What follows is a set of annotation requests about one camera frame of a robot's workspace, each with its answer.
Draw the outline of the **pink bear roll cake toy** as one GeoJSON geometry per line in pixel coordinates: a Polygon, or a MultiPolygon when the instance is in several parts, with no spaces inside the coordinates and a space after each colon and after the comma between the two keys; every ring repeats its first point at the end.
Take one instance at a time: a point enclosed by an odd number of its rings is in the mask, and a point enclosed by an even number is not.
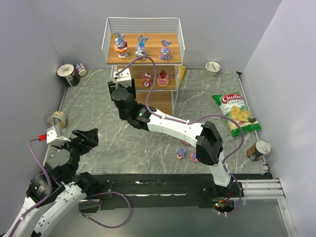
{"type": "Polygon", "coordinates": [[[152,86],[152,84],[153,84],[153,81],[152,81],[151,74],[150,73],[143,74],[143,76],[142,76],[142,85],[147,88],[147,87],[152,86]]]}

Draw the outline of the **pink bear strawberry donut toy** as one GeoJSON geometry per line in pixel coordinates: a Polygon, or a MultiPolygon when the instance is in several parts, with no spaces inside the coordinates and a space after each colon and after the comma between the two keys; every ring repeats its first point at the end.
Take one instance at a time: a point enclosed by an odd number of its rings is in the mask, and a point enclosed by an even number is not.
{"type": "Polygon", "coordinates": [[[162,70],[158,76],[157,84],[161,87],[166,87],[169,84],[169,75],[165,70],[162,70]]]}

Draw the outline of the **purple bunny red bow toy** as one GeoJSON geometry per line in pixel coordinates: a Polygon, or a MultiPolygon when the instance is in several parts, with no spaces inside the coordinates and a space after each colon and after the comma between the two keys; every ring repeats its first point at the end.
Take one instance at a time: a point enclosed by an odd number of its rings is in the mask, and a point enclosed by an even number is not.
{"type": "Polygon", "coordinates": [[[159,53],[159,59],[161,60],[169,60],[171,58],[170,54],[171,54],[171,51],[169,49],[169,46],[172,44],[171,41],[166,41],[166,40],[162,40],[161,41],[161,44],[162,44],[162,48],[160,49],[159,53]]]}

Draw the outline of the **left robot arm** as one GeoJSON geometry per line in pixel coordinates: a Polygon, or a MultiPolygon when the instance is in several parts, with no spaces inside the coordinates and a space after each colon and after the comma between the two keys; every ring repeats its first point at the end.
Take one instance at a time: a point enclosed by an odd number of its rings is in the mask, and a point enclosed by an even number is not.
{"type": "Polygon", "coordinates": [[[97,191],[98,182],[88,172],[76,174],[80,157],[89,153],[99,144],[98,129],[73,130],[74,138],[62,135],[60,127],[52,126],[45,134],[28,142],[31,153],[34,141],[69,152],[63,165],[52,167],[42,164],[34,156],[41,172],[29,183],[22,208],[5,237],[46,237],[57,222],[76,204],[97,191]]]}

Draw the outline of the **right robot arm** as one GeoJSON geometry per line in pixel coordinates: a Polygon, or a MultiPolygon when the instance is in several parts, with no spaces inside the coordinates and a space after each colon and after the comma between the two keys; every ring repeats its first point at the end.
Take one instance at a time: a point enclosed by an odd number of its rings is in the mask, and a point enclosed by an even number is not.
{"type": "Polygon", "coordinates": [[[216,187],[232,188],[233,179],[223,163],[223,139],[214,123],[190,124],[153,107],[146,107],[136,101],[132,86],[110,81],[108,88],[121,120],[136,129],[159,132],[189,143],[196,149],[196,159],[210,168],[216,187]]]}

